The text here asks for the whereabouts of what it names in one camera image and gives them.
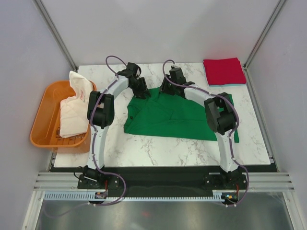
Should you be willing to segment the green t shirt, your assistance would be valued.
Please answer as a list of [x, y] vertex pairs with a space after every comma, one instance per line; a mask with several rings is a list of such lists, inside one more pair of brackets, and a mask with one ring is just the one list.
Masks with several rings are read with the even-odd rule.
[[128, 117], [124, 124], [126, 134], [167, 138], [187, 138], [216, 141], [208, 126], [205, 108], [178, 95], [149, 90], [146, 99], [130, 100]]

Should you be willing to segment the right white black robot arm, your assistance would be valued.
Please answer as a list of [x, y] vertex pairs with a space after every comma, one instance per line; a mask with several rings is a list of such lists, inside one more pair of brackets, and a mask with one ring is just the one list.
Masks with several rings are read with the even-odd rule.
[[187, 82], [182, 69], [175, 65], [171, 66], [169, 74], [165, 74], [160, 92], [181, 96], [204, 107], [207, 124], [218, 142], [220, 168], [223, 171], [220, 184], [224, 188], [232, 188], [237, 183], [234, 172], [239, 167], [234, 157], [234, 133], [238, 116], [230, 95], [225, 92], [215, 95], [191, 81]]

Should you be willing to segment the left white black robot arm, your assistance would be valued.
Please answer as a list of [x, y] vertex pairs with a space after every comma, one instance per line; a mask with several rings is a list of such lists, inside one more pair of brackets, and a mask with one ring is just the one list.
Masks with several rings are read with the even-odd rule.
[[86, 166], [83, 168], [82, 178], [88, 179], [94, 188], [101, 188], [105, 184], [105, 176], [100, 171], [104, 167], [104, 147], [106, 135], [115, 117], [114, 100], [122, 91], [132, 89], [136, 98], [150, 97], [141, 68], [129, 62], [125, 69], [115, 73], [111, 84], [101, 91], [92, 91], [89, 96], [87, 118], [91, 125], [90, 153]]

